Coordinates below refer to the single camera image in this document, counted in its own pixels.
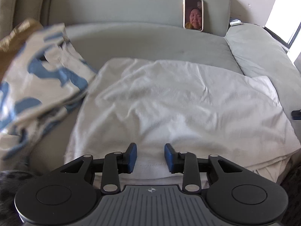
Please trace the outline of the grey sofa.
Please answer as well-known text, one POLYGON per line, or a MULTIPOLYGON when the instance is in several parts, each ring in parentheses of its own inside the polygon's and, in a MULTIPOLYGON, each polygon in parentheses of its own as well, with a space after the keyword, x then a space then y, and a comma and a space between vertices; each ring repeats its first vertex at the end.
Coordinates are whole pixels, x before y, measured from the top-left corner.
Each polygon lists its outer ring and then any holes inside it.
MULTIPOLYGON (((109 60, 116 58, 185 61, 246 76, 225 39, 230 28, 231 0, 203 2, 201 32, 183 28, 183 0, 47 0, 44 28, 64 24, 70 42, 96 71, 95 77, 109 60)), ((91 83, 80 103, 26 156, 1 160, 1 170, 47 173, 68 163, 64 161, 66 148, 91 83)), ((300 149, 290 157, 274 182, 281 183, 299 161, 299 152, 300 149)))

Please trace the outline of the smartphone in white case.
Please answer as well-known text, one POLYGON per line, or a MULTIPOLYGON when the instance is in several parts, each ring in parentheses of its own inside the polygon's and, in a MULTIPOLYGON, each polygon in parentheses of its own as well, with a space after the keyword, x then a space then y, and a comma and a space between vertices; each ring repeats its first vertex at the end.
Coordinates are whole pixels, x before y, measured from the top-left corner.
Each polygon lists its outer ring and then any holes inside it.
POLYGON ((203 0, 183 0, 183 28, 202 31, 204 28, 203 0))

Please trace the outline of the tan brown cloth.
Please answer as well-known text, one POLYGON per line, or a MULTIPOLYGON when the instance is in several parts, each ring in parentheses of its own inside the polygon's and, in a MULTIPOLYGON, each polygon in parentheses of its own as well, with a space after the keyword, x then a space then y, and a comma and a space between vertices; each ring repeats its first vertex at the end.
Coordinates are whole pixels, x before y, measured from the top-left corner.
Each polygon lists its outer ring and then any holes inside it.
POLYGON ((36 31, 43 29, 43 25, 33 18, 28 18, 16 26, 11 33, 1 40, 0 74, 1 80, 9 68, 12 60, 24 45, 26 40, 36 31))

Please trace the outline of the dark window frame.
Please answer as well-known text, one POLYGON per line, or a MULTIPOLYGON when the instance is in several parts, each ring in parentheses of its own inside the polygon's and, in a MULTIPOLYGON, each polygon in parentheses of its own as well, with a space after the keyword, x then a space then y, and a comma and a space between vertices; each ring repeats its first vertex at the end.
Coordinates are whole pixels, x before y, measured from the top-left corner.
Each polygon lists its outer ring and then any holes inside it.
POLYGON ((277 42, 279 42, 286 50, 289 50, 296 40, 300 32, 300 24, 293 23, 280 23, 280 22, 267 22, 263 27, 277 42))

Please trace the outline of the silver device on sofa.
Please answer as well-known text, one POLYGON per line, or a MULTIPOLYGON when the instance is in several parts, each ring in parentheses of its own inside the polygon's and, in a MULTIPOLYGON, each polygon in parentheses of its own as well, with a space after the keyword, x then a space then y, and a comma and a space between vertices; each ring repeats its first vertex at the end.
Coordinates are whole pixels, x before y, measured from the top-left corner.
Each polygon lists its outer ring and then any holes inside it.
POLYGON ((230 27, 238 26, 241 24, 243 24, 243 22, 240 19, 231 19, 229 22, 230 27))

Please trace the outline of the grey sofa cushion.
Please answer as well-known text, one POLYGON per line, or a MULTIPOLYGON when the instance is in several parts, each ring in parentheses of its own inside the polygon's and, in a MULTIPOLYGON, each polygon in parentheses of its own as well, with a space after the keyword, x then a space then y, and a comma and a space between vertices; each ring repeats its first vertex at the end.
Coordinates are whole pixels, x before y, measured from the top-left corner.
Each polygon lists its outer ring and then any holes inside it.
POLYGON ((246 76, 268 76, 289 117, 300 110, 300 72, 266 30, 242 24, 230 27, 225 39, 246 76))

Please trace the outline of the blue white patterned garment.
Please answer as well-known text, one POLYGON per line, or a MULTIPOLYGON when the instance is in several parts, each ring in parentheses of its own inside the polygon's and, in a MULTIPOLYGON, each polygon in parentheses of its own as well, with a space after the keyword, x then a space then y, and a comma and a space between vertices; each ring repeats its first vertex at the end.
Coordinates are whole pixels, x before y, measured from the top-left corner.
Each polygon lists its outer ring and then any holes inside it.
POLYGON ((95 75, 64 24, 35 32, 1 82, 1 160, 26 156, 80 103, 95 75))

